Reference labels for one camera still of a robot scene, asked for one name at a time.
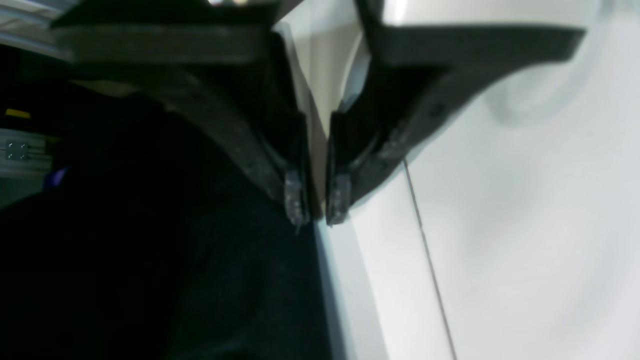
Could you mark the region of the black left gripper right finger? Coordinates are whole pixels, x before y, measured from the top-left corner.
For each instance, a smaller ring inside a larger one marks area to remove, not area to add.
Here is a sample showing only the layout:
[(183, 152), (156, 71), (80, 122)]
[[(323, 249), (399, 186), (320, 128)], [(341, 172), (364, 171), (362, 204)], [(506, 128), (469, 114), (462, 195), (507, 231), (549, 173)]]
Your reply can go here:
[(406, 155), (494, 83), (563, 63), (586, 34), (564, 0), (357, 0), (370, 59), (359, 94), (334, 112), (326, 223), (342, 224)]

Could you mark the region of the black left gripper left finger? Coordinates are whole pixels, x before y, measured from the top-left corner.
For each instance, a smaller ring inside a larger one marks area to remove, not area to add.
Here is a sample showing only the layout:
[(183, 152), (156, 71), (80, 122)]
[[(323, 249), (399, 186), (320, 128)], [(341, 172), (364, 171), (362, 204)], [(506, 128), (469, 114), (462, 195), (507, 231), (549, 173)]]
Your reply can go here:
[(311, 221), (306, 115), (279, 0), (85, 0), (50, 31), (71, 63), (202, 130), (295, 227)]

